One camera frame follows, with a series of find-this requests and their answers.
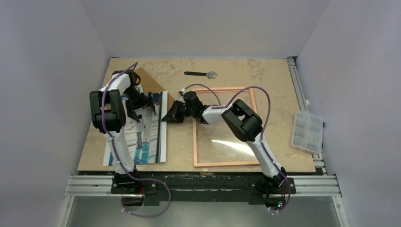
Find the brown cardboard backing board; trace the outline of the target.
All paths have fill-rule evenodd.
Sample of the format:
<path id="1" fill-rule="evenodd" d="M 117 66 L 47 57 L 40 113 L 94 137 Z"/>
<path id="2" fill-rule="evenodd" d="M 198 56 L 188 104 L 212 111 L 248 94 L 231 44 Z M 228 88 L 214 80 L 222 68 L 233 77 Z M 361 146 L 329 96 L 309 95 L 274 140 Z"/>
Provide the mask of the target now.
<path id="1" fill-rule="evenodd" d="M 144 93 L 148 93 L 148 92 L 156 93 L 156 92 L 167 91 L 167 109 L 170 110 L 174 103 L 174 98 L 171 96 L 171 94 L 168 92 L 168 90 L 165 89 L 163 86 L 161 86 L 143 68 L 138 68 L 137 70 L 135 70 L 135 72 L 140 77 L 139 84 L 142 85 Z"/>

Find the glossy printed photo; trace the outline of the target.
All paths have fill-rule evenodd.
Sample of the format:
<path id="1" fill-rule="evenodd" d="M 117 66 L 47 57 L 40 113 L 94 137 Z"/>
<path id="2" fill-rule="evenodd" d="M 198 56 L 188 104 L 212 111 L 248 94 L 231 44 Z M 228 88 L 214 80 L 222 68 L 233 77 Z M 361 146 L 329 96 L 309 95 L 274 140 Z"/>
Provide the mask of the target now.
<path id="1" fill-rule="evenodd" d="M 125 105 L 127 96 L 121 96 L 126 123 L 120 133 L 110 131 L 112 137 L 105 134 L 108 142 L 105 147 L 104 166 L 118 166 L 115 152 L 123 162 L 126 162 L 127 154 L 129 154 L 137 165 L 166 161 L 166 123 L 161 119 L 167 113 L 167 91 L 152 93 L 152 95 L 157 115 L 152 113 L 150 107 L 137 109 L 135 112 L 139 122 L 127 116 Z"/>

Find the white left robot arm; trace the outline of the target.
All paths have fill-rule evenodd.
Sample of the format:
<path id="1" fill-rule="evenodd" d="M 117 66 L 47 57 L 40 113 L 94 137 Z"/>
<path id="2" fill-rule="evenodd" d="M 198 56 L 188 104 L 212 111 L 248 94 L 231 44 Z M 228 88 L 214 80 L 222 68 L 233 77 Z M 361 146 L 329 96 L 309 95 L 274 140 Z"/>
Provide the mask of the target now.
<path id="1" fill-rule="evenodd" d="M 138 192 L 144 179 L 139 177 L 125 139 L 127 118 L 140 122 L 138 109 L 156 113 L 152 94 L 140 91 L 140 82 L 134 70 L 115 71 L 103 88 L 89 93 L 92 124 L 105 136 L 115 161 L 113 187 L 123 187 L 128 193 Z"/>

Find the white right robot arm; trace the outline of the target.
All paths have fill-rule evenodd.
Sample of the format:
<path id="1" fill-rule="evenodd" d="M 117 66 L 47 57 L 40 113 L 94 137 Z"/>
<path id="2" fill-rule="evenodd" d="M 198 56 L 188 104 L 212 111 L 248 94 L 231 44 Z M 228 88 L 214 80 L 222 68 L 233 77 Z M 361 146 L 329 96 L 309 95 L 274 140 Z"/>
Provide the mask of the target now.
<path id="1" fill-rule="evenodd" d="M 262 168 L 266 188 L 270 192 L 278 192 L 285 186 L 287 194 L 295 193 L 285 168 L 274 157 L 267 143 L 264 135 L 267 121 L 262 121 L 250 106 L 236 97 L 226 105 L 205 105 L 194 91 L 181 95 L 183 100 L 175 100 L 162 121 L 183 123 L 186 117 L 191 117 L 200 124 L 225 122 L 234 136 L 246 143 L 254 153 Z"/>

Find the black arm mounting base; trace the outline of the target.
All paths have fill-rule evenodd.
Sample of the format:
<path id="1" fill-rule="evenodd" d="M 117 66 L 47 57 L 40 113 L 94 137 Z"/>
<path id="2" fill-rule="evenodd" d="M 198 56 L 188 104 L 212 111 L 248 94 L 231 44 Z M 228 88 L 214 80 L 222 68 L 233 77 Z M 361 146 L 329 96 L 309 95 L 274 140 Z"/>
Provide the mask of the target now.
<path id="1" fill-rule="evenodd" d="M 145 206 L 156 206 L 161 201 L 246 202 L 275 209 L 282 208 L 288 198 L 296 194 L 293 178 L 288 177 L 295 193 L 287 194 L 285 186 L 275 190 L 261 172 L 138 173 L 144 179 L 140 187 L 113 187 L 112 183 L 111 194 L 123 197 L 139 195 Z"/>

